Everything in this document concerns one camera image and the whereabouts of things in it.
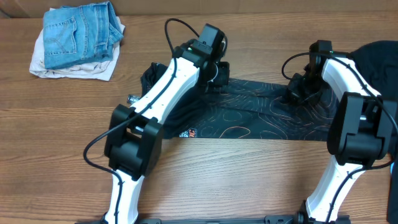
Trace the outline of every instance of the folded white fabric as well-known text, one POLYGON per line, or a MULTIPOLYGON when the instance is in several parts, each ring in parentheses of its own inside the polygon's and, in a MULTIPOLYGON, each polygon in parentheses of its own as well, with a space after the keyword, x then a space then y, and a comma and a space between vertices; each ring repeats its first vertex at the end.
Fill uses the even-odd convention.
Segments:
MULTIPOLYGON (((123 32, 125 26, 119 22, 120 29, 123 32)), ((90 78, 109 81, 112 77, 113 70, 116 66, 120 54, 120 44, 116 42, 113 45, 113 59, 105 62, 84 63, 82 65, 74 65, 69 68, 58 70, 45 69, 44 67, 44 42, 43 30, 40 32, 39 38, 36 40, 35 49, 30 63, 30 73, 40 78, 90 78)))

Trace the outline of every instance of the wooden table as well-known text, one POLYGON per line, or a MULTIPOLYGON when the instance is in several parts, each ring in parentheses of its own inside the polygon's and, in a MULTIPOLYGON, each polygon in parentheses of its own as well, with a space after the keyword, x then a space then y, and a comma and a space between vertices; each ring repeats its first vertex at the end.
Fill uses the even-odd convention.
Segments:
MULTIPOLYGON (((0 223, 64 224, 99 219, 108 210, 111 175, 85 164, 82 151, 108 128, 112 110, 140 95, 151 62, 167 63, 169 16, 122 17, 121 55, 110 82, 43 79, 29 73, 41 19, 0 20, 0 223)), ((201 30, 228 35, 231 77, 287 84, 280 67, 318 39, 335 50, 398 37, 396 12, 326 12, 178 16, 201 30)), ((174 45, 193 37, 180 24, 174 45)), ((302 71, 294 60, 287 74, 302 71)), ((90 149, 102 165, 104 142, 90 149)), ((294 213, 315 189, 328 162, 324 142, 247 139, 164 141, 144 182, 143 217, 170 219, 264 217, 294 213)), ((385 223, 389 171, 365 173, 340 210, 353 223, 385 223)))

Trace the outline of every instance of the black fabric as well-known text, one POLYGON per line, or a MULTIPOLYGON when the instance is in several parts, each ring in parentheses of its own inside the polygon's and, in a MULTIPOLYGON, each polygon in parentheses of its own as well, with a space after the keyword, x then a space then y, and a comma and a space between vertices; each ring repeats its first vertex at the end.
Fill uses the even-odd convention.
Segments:
MULTIPOLYGON (((384 99, 398 101, 398 41, 378 41, 351 53, 362 77, 384 99)), ((397 133, 394 130, 389 152, 396 157, 397 133)), ((398 223, 398 166, 394 166, 388 204, 389 223, 398 223)))
MULTIPOLYGON (((153 63, 142 76, 147 91, 167 69, 153 63)), ((326 141, 338 103, 325 90, 316 106, 292 105, 283 96, 285 85, 231 78, 223 89, 195 87, 167 117, 165 138, 251 138, 326 141)))

